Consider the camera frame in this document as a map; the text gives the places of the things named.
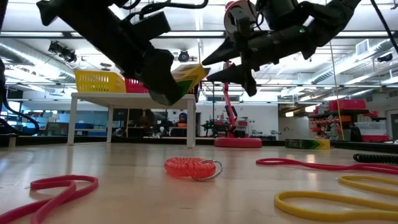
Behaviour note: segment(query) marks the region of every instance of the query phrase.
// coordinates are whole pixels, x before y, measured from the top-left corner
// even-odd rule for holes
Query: yellow plastic bin
[[[114,72],[75,70],[76,87],[80,93],[125,93],[124,78]]]

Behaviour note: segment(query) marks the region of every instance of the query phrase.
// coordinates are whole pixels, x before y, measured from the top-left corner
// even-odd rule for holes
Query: red coiled cable
[[[92,184],[77,190],[74,180],[85,180]],[[30,224],[40,224],[43,222],[45,217],[60,204],[68,203],[94,191],[98,187],[98,179],[84,175],[63,175],[60,177],[36,180],[30,183],[30,190],[42,190],[54,187],[67,188],[54,198],[30,203],[0,215],[0,223],[7,224],[35,212],[33,217],[30,219]]]
[[[300,165],[320,170],[333,170],[333,171],[364,170],[371,172],[379,172],[383,174],[398,175],[398,167],[381,165],[381,164],[355,164],[350,166],[341,166],[341,165],[329,165],[329,164],[314,164],[314,163],[295,161],[293,159],[281,159],[281,158],[258,159],[256,160],[256,164],[266,165],[266,166]]]
[[[171,158],[164,162],[166,171],[178,177],[192,177],[193,179],[205,179],[216,172],[214,163],[203,163],[202,158]]]

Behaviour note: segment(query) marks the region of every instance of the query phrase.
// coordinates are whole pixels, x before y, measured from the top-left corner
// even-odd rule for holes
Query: white table
[[[195,146],[195,121],[196,103],[195,96],[185,95],[180,101],[172,106],[164,106],[153,101],[148,93],[72,93],[72,103],[70,105],[70,121],[68,130],[68,145],[75,142],[76,111],[78,100],[84,100],[97,105],[109,108],[108,115],[108,135],[106,142],[111,142],[113,127],[113,109],[178,109],[188,110],[187,124],[187,147]]]

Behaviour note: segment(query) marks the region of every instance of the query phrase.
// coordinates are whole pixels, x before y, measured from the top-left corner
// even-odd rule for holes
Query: wooden floor
[[[102,143],[20,147],[16,151],[0,152],[0,213],[59,193],[61,189],[30,193],[29,183],[65,174],[96,176],[99,188],[56,209],[46,224],[318,223],[274,208],[273,197],[281,190],[318,190],[397,203],[394,197],[351,189],[338,183],[336,178],[340,175],[355,172],[255,165],[256,159],[266,157],[353,164],[354,153],[356,151],[346,149],[309,151],[263,147],[252,150],[197,146],[189,150],[183,145]],[[171,157],[215,159],[223,163],[224,172],[211,182],[176,179],[167,175],[163,167],[164,161]],[[329,212],[360,208],[307,198],[289,202]],[[15,223],[28,222],[29,217],[25,217]],[[345,224],[376,222],[393,223],[355,221]]]

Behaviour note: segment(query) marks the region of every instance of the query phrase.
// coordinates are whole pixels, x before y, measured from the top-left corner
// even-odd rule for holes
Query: yellow box
[[[114,72],[75,70],[76,87],[80,93],[125,93],[124,78]]]
[[[172,71],[177,85],[182,89],[182,96],[187,94],[195,85],[199,84],[207,74],[201,64],[180,65]]]
[[[293,149],[330,149],[328,139],[286,139],[285,147]]]

